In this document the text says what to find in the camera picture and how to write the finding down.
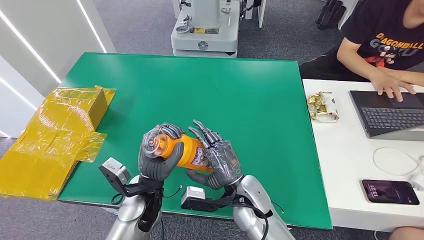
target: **person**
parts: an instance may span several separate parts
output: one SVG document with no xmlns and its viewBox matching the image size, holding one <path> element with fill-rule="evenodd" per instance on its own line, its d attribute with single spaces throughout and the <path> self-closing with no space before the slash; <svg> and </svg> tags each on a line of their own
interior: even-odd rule
<svg viewBox="0 0 424 240">
<path fill-rule="evenodd" d="M 342 27 L 341 43 L 299 67 L 303 79 L 371 82 L 402 101 L 400 88 L 424 86 L 424 0 L 363 0 Z"/>
<path fill-rule="evenodd" d="M 424 230 L 414 227 L 399 227 L 390 235 L 389 240 L 423 240 Z"/>
</svg>

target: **person's hand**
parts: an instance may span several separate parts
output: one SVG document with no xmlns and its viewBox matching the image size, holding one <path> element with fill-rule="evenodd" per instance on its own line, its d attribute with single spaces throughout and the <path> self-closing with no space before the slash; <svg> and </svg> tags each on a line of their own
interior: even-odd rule
<svg viewBox="0 0 424 240">
<path fill-rule="evenodd" d="M 168 135 L 172 140 L 181 138 L 181 134 L 184 133 L 181 128 L 166 122 L 155 126 L 155 128 L 162 130 L 162 132 Z M 143 147 L 140 147 L 140 152 L 138 153 L 138 169 L 143 177 L 162 182 L 176 167 L 183 156 L 183 151 L 184 143 L 181 141 L 175 144 L 172 154 L 167 159 L 160 156 L 150 158 L 143 151 Z"/>
<path fill-rule="evenodd" d="M 201 122 L 193 120 L 193 123 L 202 134 L 191 126 L 188 130 L 201 142 L 213 173 L 204 175 L 191 169 L 186 169 L 185 173 L 191 180 L 212 189 L 220 189 L 235 183 L 243 176 L 243 173 L 231 143 L 223 140 L 217 132 L 206 128 Z"/>
<path fill-rule="evenodd" d="M 416 94 L 414 88 L 408 83 L 387 74 L 383 67 L 378 67 L 377 69 L 378 71 L 369 80 L 378 92 L 378 95 L 381 96 L 383 92 L 386 92 L 389 98 L 392 99 L 396 96 L 397 101 L 402 102 L 404 99 L 400 88 L 406 89 L 411 94 Z"/>
</svg>

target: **black pants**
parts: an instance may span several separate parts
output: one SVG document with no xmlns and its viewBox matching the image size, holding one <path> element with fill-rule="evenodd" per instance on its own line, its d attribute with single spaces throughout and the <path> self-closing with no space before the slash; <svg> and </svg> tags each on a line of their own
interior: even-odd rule
<svg viewBox="0 0 424 240">
<path fill-rule="evenodd" d="M 334 63 L 327 55 L 305 62 L 299 66 L 299 71 L 302 79 L 370 82 L 368 79 L 351 72 L 341 63 Z"/>
</svg>

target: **white wall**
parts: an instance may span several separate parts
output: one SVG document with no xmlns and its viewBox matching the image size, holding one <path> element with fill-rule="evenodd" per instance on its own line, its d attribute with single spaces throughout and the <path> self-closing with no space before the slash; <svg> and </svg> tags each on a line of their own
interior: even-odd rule
<svg viewBox="0 0 424 240">
<path fill-rule="evenodd" d="M 21 99 L 9 87 L 21 94 Z M 0 131 L 16 138 L 27 125 L 44 97 L 0 56 Z"/>
<path fill-rule="evenodd" d="M 338 22 L 338 29 L 342 29 L 343 24 L 345 24 L 346 20 L 351 16 L 354 12 L 355 7 L 357 6 L 359 0 L 342 0 L 343 6 L 346 7 L 346 11 Z"/>
<path fill-rule="evenodd" d="M 92 0 L 81 0 L 107 52 L 115 52 Z M 1 0 L 10 20 L 53 72 L 63 79 L 84 52 L 100 47 L 77 0 Z M 58 82 L 0 19 L 0 55 L 35 89 L 46 96 Z"/>
<path fill-rule="evenodd" d="M 0 0 L 0 131 L 18 137 L 59 85 L 10 24 L 61 81 L 84 52 L 104 52 L 79 3 L 106 52 L 115 52 L 92 0 Z"/>
</svg>

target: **person's leg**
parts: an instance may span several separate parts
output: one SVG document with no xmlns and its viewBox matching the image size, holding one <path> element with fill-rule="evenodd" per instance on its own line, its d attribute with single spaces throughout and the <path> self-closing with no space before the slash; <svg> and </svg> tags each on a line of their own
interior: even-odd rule
<svg viewBox="0 0 424 240">
<path fill-rule="evenodd" d="M 326 55 L 303 63 L 299 66 L 299 71 L 302 79 L 369 82 L 368 79 L 356 75 L 348 69 L 342 70 L 335 67 Z"/>
<path fill-rule="evenodd" d="M 389 240 L 424 240 L 424 230 L 414 227 L 399 227 L 395 229 Z"/>
</svg>

